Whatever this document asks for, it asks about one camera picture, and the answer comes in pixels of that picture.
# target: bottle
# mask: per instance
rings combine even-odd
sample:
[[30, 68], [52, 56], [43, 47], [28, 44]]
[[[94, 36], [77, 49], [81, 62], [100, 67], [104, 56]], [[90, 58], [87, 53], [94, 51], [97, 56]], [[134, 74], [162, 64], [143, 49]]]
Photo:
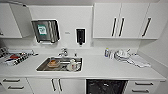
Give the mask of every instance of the bottle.
[[109, 54], [109, 49], [106, 48], [106, 50], [105, 50], [105, 57], [108, 57], [108, 54]]

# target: white cabinet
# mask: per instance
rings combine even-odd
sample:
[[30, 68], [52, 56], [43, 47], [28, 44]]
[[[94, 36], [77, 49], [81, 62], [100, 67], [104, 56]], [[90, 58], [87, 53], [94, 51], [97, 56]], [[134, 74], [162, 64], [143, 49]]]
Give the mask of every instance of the white cabinet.
[[86, 80], [27, 78], [34, 94], [86, 94]]
[[168, 20], [167, 3], [96, 3], [93, 38], [158, 39]]
[[138, 38], [148, 3], [122, 3], [117, 38]]
[[60, 79], [60, 94], [86, 94], [86, 80]]
[[149, 4], [96, 3], [93, 38], [138, 38]]
[[168, 3], [151, 3], [139, 37], [158, 39], [168, 20]]
[[31, 94], [32, 90], [26, 78], [0, 78], [7, 94]]
[[120, 3], [94, 5], [93, 38], [115, 37], [120, 8]]
[[23, 38], [32, 34], [28, 7], [0, 4], [0, 38]]
[[58, 79], [27, 79], [34, 94], [59, 94]]
[[124, 94], [154, 94], [159, 81], [128, 81]]

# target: white wall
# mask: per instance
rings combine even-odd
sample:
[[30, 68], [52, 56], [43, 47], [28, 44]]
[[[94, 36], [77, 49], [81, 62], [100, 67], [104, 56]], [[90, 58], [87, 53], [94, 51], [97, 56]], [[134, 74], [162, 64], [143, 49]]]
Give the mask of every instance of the white wall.
[[[36, 42], [34, 36], [23, 39], [3, 39], [9, 48], [26, 49], [93, 49], [106, 47], [120, 49], [138, 49], [140, 40], [131, 39], [92, 39], [93, 6], [29, 6], [33, 20], [56, 19], [59, 25], [60, 41], [53, 45]], [[82, 47], [76, 43], [76, 29], [86, 29], [86, 43]]]
[[153, 68], [161, 74], [166, 74], [164, 76], [167, 81], [161, 82], [156, 94], [168, 94], [168, 23], [158, 40], [142, 40], [138, 51], [160, 63], [153, 64]]

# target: cabinet door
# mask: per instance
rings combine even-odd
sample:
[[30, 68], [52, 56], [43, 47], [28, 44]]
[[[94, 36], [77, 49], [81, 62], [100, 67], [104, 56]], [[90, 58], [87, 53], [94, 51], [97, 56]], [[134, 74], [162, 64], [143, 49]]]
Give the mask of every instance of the cabinet door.
[[0, 4], [0, 38], [21, 38], [21, 33], [15, 21], [9, 4]]
[[122, 3], [117, 38], [138, 38], [148, 3]]
[[57, 79], [28, 78], [34, 94], [59, 94]]
[[168, 20], [168, 3], [151, 3], [146, 14], [140, 38], [158, 39]]
[[94, 5], [93, 38], [115, 37], [120, 8], [120, 3]]
[[60, 79], [60, 94], [86, 94], [86, 80]]

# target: paper towel dispenser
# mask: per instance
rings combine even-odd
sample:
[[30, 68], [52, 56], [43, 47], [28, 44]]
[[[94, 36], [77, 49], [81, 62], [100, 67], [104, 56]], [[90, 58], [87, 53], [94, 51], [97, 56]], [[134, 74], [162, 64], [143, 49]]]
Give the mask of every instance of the paper towel dispenser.
[[60, 39], [56, 20], [32, 21], [32, 25], [38, 43], [40, 43], [40, 41], [55, 43]]

